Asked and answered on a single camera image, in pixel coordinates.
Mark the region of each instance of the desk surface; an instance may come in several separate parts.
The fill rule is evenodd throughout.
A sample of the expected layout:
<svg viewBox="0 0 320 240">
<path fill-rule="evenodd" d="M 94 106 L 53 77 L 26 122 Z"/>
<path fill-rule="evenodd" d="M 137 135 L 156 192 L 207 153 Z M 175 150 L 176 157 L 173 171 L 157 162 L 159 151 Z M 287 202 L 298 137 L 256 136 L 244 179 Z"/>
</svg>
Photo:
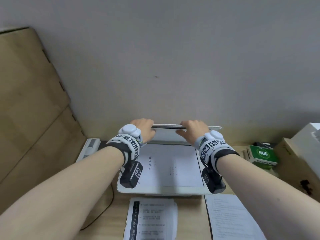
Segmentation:
<svg viewBox="0 0 320 240">
<path fill-rule="evenodd" d="M 234 146 L 242 156 L 244 146 Z M 140 197 L 140 194 L 119 193 L 117 191 L 118 174 L 114 177 L 114 201 L 111 206 L 90 227 L 80 231 L 75 240 L 122 240 L 126 227 L 126 219 L 131 197 Z M 226 183 L 224 194 L 233 194 Z M 108 187 L 103 196 L 96 203 L 84 226 L 92 222 L 109 204 L 112 198 L 111 187 Z M 209 219 L 204 196 L 174 197 L 178 205 L 178 239 L 211 239 Z"/>
</svg>

